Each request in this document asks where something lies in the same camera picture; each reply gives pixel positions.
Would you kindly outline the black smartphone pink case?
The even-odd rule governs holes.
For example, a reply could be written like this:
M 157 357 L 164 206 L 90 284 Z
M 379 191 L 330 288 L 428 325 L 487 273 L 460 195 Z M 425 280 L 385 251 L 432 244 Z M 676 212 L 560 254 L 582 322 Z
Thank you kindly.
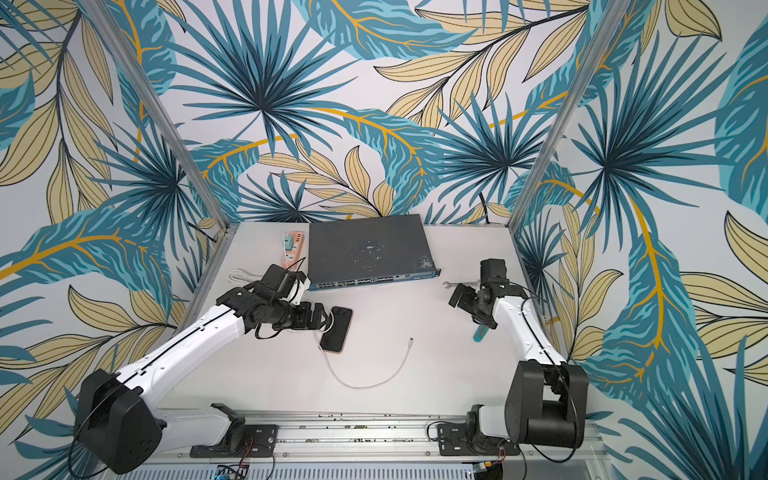
M 329 353 L 341 353 L 351 325 L 353 311 L 345 307 L 330 310 L 330 328 L 322 335 L 320 347 Z

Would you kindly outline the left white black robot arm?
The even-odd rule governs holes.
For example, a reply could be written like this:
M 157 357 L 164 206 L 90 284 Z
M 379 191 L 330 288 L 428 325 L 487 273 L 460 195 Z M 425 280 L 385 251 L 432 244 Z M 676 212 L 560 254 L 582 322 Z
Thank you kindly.
M 135 470 L 156 452 L 201 448 L 236 456 L 252 441 L 243 415 L 223 403 L 201 412 L 161 409 L 176 385 L 214 353 L 264 324 L 278 332 L 306 327 L 324 331 L 333 316 L 292 287 L 286 297 L 266 288 L 235 287 L 201 318 L 152 352 L 109 373 L 96 369 L 80 387 L 74 442 L 115 474 Z

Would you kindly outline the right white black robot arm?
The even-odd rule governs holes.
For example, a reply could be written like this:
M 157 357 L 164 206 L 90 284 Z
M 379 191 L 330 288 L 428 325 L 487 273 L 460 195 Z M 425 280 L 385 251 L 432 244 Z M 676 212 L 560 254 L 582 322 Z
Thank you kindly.
M 504 403 L 475 405 L 468 412 L 467 440 L 580 448 L 587 374 L 568 363 L 547 338 L 531 296 L 507 278 L 505 261 L 481 261 L 479 285 L 457 284 L 449 305 L 469 313 L 480 326 L 505 331 L 518 358 Z

